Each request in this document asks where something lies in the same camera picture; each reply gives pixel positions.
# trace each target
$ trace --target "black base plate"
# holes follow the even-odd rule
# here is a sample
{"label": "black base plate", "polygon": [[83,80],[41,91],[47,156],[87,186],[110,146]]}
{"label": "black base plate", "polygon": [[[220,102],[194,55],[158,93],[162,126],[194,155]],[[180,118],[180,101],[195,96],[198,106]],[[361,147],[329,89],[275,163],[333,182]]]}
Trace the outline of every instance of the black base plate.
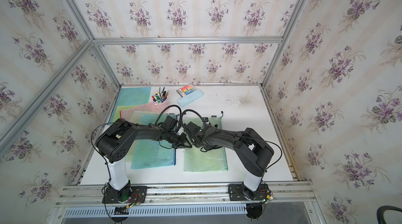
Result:
{"label": "black base plate", "polygon": [[[127,203],[133,203],[136,198],[136,194],[138,194],[137,201],[138,203],[144,203],[145,202],[145,197],[147,196],[147,189],[148,187],[146,186],[140,186],[140,187],[131,187],[131,190],[133,191],[133,195],[131,196],[131,199],[128,200]],[[103,197],[102,203],[104,204],[112,204],[112,203],[119,203],[117,199],[113,198],[112,193],[108,193],[108,189],[106,189],[105,196]]]}
{"label": "black base plate", "polygon": [[[253,200],[263,200],[265,199],[265,197],[267,197],[267,190],[260,193],[260,191],[264,190],[264,189],[268,189],[268,185],[267,184],[260,184],[260,186],[258,187],[257,193],[255,195],[255,198]],[[230,201],[246,201],[248,200],[244,194],[243,194],[243,188],[242,188],[242,184],[230,184],[228,187],[228,192],[229,192],[229,198]]]}

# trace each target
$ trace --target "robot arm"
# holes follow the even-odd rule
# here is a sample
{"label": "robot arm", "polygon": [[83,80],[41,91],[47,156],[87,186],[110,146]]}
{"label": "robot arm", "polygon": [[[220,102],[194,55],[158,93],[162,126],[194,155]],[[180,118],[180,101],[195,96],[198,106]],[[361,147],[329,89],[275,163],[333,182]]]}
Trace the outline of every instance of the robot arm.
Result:
{"label": "robot arm", "polygon": [[[123,158],[135,140],[166,140],[172,144],[172,148],[191,147],[186,146],[188,141],[185,133],[178,135],[173,130],[178,121],[171,116],[168,116],[160,126],[143,126],[129,123],[124,119],[118,119],[116,122],[98,138],[96,146],[99,153],[108,160],[111,177],[109,185],[119,195],[130,186]],[[243,182],[243,193],[252,199],[274,154],[273,149],[251,128],[245,131],[224,131],[208,124],[199,127],[192,122],[184,127],[197,148],[203,147],[208,151],[222,146],[237,153],[249,172]]]}

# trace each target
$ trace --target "vent grille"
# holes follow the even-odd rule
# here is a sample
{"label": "vent grille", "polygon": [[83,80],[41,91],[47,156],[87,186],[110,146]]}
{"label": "vent grille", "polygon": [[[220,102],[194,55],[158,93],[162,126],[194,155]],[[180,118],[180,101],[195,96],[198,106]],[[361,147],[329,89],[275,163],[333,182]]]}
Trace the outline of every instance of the vent grille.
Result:
{"label": "vent grille", "polygon": [[[121,214],[112,214],[116,207],[107,207],[110,216],[123,217]],[[136,206],[129,209],[124,217],[142,216],[188,216],[188,215],[215,215],[215,214],[247,214],[246,205],[241,203],[202,204],[202,205],[171,205],[171,206]],[[99,207],[69,207],[65,218],[107,217],[104,206]]]}

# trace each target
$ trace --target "white tabletop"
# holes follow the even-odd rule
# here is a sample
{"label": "white tabletop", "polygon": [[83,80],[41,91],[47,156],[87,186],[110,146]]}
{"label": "white tabletop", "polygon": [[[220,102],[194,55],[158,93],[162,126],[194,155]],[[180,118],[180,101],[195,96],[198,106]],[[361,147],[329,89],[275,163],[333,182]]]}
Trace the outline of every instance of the white tabletop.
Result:
{"label": "white tabletop", "polygon": [[[170,91],[168,98],[171,104],[175,104],[172,101],[180,98],[176,90],[181,87],[183,86],[169,86],[165,88],[165,90]],[[197,88],[204,93],[204,96],[182,108],[182,110],[193,109],[203,117],[210,117],[211,115],[219,117],[221,111],[223,111],[222,128],[224,130],[244,131],[249,127],[254,129],[264,140],[274,142],[280,146],[259,86],[197,86]],[[156,93],[158,90],[158,86],[152,86],[151,94]],[[168,112],[178,113],[178,109],[173,107]],[[196,117],[193,113],[188,113],[184,117],[186,116]],[[279,158],[280,151],[277,146],[272,144],[270,146],[274,149],[274,156],[271,159],[271,163],[273,163]],[[233,150],[226,148],[226,158],[228,161],[228,171],[185,172],[184,149],[177,149],[175,166],[130,169],[131,163],[126,163],[127,176],[132,184],[243,181],[247,170],[244,168],[237,154]],[[108,171],[103,158],[97,152],[94,152],[81,180],[81,185],[103,185],[108,179]],[[293,180],[284,155],[275,165],[268,169],[263,180]]]}

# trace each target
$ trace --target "floral wallpaper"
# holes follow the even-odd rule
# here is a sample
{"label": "floral wallpaper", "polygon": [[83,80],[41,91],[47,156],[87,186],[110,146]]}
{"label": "floral wallpaper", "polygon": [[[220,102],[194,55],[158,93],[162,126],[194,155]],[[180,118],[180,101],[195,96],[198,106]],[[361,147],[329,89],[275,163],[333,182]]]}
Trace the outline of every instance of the floral wallpaper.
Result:
{"label": "floral wallpaper", "polygon": [[[78,182],[92,131],[103,123],[116,92],[90,52],[70,74],[0,158],[0,194],[9,199],[1,203],[4,221],[46,223],[59,190]],[[8,87],[3,92],[3,101],[12,103]]]}
{"label": "floral wallpaper", "polygon": [[159,44],[101,49],[123,84],[261,83],[277,46]]}
{"label": "floral wallpaper", "polygon": [[0,0],[0,136],[83,43],[61,0]]}
{"label": "floral wallpaper", "polygon": [[209,37],[281,36],[297,0],[76,2],[95,37]]}
{"label": "floral wallpaper", "polygon": [[402,0],[310,0],[281,53],[266,89],[328,223],[402,206],[401,68]]}

